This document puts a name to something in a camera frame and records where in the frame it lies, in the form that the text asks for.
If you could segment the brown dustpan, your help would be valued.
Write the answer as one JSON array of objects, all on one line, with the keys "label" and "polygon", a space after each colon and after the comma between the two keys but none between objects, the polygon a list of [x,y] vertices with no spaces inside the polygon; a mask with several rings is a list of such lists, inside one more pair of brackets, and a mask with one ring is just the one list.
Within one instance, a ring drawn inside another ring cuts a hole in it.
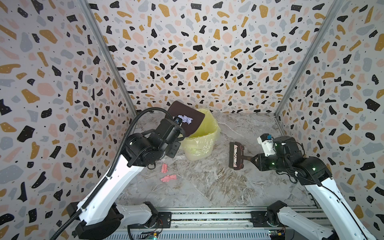
[{"label": "brown dustpan", "polygon": [[205,118],[204,113],[184,105],[179,101],[173,102],[169,107],[168,112],[173,117],[178,117],[182,120],[181,127],[186,133],[186,138],[198,130]]}]

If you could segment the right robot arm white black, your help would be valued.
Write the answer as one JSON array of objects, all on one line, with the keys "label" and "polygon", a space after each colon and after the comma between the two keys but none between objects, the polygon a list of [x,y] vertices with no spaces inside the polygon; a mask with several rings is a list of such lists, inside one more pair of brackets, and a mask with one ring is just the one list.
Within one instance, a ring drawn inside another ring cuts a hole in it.
[{"label": "right robot arm white black", "polygon": [[295,212],[282,201],[267,208],[267,222],[271,226],[292,228],[308,240],[373,240],[375,236],[362,224],[339,191],[331,171],[317,157],[305,157],[304,147],[289,136],[273,138],[269,134],[258,137],[263,153],[250,161],[260,171],[287,174],[316,199],[332,224],[323,227]]}]

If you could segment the brown cartoon face brush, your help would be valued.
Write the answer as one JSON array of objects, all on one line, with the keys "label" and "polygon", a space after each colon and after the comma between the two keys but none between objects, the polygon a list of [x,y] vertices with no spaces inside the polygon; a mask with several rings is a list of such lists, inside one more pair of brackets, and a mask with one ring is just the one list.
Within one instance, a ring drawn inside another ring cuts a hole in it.
[{"label": "brown cartoon face brush", "polygon": [[253,162],[253,158],[244,155],[245,146],[239,142],[230,142],[229,168],[238,171],[244,168],[244,161]]}]

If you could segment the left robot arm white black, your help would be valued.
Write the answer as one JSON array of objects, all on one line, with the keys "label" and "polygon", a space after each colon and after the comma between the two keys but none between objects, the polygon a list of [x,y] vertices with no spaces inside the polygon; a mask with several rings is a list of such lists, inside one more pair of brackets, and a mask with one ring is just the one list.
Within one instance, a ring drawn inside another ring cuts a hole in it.
[{"label": "left robot arm white black", "polygon": [[150,202],[123,206],[115,201],[138,173],[165,156],[176,155],[185,135],[182,123],[179,117],[164,118],[156,129],[135,134],[127,132],[117,163],[90,194],[67,208],[71,218],[80,221],[76,227],[79,239],[102,240],[121,226],[157,226],[159,212]]}]

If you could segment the bin with yellow bag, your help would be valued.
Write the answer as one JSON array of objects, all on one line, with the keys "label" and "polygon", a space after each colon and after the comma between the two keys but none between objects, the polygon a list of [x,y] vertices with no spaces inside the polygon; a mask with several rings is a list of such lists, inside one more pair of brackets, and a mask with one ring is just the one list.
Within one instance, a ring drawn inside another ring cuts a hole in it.
[{"label": "bin with yellow bag", "polygon": [[221,129],[217,120],[208,109],[200,109],[205,118],[197,131],[181,142],[181,149],[189,161],[197,161],[209,157],[220,138]]}]

